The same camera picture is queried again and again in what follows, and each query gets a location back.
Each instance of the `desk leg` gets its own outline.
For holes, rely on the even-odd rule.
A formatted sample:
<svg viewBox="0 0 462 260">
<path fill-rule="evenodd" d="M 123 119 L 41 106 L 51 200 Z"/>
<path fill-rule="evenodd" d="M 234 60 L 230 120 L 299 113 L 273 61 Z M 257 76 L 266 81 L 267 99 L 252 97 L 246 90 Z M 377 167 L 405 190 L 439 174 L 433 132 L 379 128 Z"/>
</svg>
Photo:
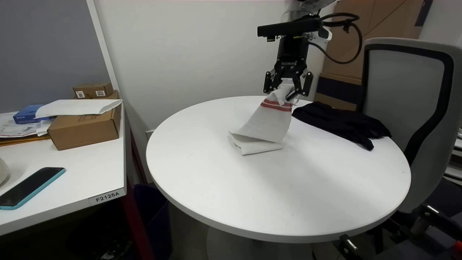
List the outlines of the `desk leg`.
<svg viewBox="0 0 462 260">
<path fill-rule="evenodd" d="M 143 224 L 143 220 L 139 214 L 139 209 L 136 206 L 133 190 L 129 185 L 127 196 L 122 198 L 122 206 L 126 213 L 126 219 L 130 227 L 130 233 L 135 242 L 135 248 L 139 253 L 139 258 L 142 260 L 156 260 L 155 253 L 150 248 L 149 237 L 146 233 L 146 227 Z"/>
<path fill-rule="evenodd" d="M 130 148 L 132 149 L 132 159 L 133 159 L 137 177 L 140 180 L 140 184 L 146 184 L 148 185 L 149 180 L 146 177 L 146 172 L 145 172 L 145 168 L 143 168 L 143 164 L 142 164 L 142 157 L 140 157 L 139 148 L 136 146 L 136 141 L 133 138 L 132 129 L 130 129 L 130 144 L 132 144 L 132 148 Z"/>
</svg>

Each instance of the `chair backrest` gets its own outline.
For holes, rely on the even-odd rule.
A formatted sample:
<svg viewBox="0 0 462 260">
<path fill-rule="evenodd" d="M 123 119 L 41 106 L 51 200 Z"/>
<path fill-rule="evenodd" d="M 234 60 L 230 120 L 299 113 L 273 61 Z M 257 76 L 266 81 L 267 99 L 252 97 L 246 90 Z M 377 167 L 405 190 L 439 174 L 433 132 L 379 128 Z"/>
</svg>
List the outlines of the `chair backrest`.
<svg viewBox="0 0 462 260">
<path fill-rule="evenodd" d="M 358 112 L 392 132 L 412 168 L 412 213 L 445 175 L 462 115 L 462 51 L 415 40 L 370 40 Z"/>
</svg>

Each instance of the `white wall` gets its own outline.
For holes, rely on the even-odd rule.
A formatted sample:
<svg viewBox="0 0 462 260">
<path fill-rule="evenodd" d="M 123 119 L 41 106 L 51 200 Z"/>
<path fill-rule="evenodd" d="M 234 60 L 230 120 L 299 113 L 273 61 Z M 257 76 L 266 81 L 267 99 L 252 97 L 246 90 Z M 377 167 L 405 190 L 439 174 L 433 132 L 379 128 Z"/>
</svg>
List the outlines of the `white wall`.
<svg viewBox="0 0 462 260">
<path fill-rule="evenodd" d="M 139 129 L 152 129 L 188 106 L 262 94 L 278 44 L 256 28 L 288 19 L 291 0 L 96 0 L 101 28 Z M 322 55 L 312 51 L 312 70 Z"/>
<path fill-rule="evenodd" d="M 420 40 L 462 48 L 462 2 L 433 0 Z"/>
</svg>

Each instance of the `smartphone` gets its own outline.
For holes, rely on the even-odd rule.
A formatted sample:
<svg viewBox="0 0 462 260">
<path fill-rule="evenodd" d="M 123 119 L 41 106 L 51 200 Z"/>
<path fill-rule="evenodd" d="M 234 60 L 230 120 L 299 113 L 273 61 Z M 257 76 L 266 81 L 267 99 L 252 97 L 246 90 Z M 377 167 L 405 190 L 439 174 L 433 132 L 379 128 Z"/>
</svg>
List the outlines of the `smartphone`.
<svg viewBox="0 0 462 260">
<path fill-rule="evenodd" d="M 65 172 L 64 168 L 42 168 L 0 197 L 0 210 L 16 210 L 38 196 Z"/>
</svg>

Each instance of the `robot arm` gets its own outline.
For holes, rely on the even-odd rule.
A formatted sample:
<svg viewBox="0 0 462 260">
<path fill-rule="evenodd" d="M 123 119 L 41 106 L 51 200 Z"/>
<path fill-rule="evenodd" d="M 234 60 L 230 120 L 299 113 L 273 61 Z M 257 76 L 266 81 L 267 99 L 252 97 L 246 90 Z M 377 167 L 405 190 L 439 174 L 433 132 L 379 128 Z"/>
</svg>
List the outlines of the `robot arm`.
<svg viewBox="0 0 462 260">
<path fill-rule="evenodd" d="M 306 70 L 306 55 L 309 45 L 321 50 L 329 60 L 338 64 L 350 64 L 353 63 L 361 53 L 363 48 L 363 37 L 358 27 L 354 24 L 360 18 L 350 14 L 338 14 L 329 15 L 325 18 L 319 18 L 319 11 L 335 0 L 298 0 L 298 3 L 305 9 L 305 16 L 298 18 L 292 22 L 276 24 L 260 27 L 257 35 L 260 38 L 267 38 L 269 42 L 276 41 L 276 38 L 282 38 L 279 44 L 278 63 L 273 71 L 269 71 L 265 79 L 265 93 L 272 93 L 279 89 L 283 80 L 292 80 L 293 90 L 288 94 L 286 100 L 291 102 L 296 96 L 309 96 L 309 90 L 312 86 L 314 76 Z M 334 18 L 345 18 L 344 21 L 327 22 Z M 350 31 L 354 28 L 358 34 L 358 53 L 350 61 L 337 61 L 331 58 L 319 45 L 311 42 L 311 34 L 318 32 L 322 38 L 329 38 L 331 32 L 327 28 L 344 28 L 344 31 Z"/>
</svg>

